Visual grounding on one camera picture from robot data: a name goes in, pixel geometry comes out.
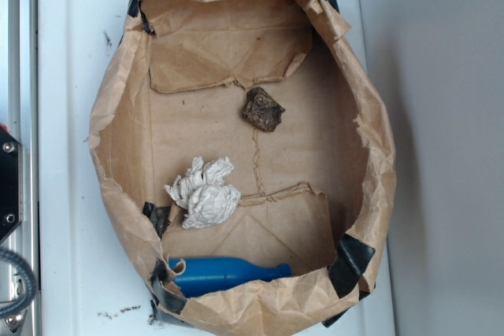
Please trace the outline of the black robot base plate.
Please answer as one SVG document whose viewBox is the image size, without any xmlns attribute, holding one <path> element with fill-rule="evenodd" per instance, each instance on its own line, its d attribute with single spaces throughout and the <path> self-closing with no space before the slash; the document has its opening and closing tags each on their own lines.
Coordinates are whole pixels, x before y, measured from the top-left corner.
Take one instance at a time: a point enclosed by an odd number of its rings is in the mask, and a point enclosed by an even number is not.
<svg viewBox="0 0 504 336">
<path fill-rule="evenodd" d="M 3 127 L 0 145 L 0 232 L 3 243 L 20 222 L 20 145 Z"/>
</svg>

